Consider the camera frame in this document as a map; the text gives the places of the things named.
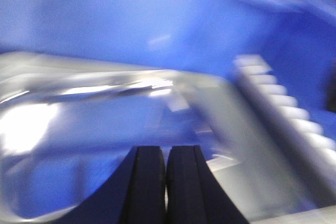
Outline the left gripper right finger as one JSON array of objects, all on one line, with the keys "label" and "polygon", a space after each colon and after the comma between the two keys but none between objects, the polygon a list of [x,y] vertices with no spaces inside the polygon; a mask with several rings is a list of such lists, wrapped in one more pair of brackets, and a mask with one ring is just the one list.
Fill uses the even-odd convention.
[{"label": "left gripper right finger", "polygon": [[200,146],[172,147],[167,223],[248,223],[208,167]]}]

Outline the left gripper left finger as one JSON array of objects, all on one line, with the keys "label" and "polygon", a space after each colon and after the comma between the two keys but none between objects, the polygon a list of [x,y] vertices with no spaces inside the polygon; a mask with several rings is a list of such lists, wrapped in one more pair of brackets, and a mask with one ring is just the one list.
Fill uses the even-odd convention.
[{"label": "left gripper left finger", "polygon": [[113,174],[56,223],[165,223],[165,164],[158,146],[134,146]]}]

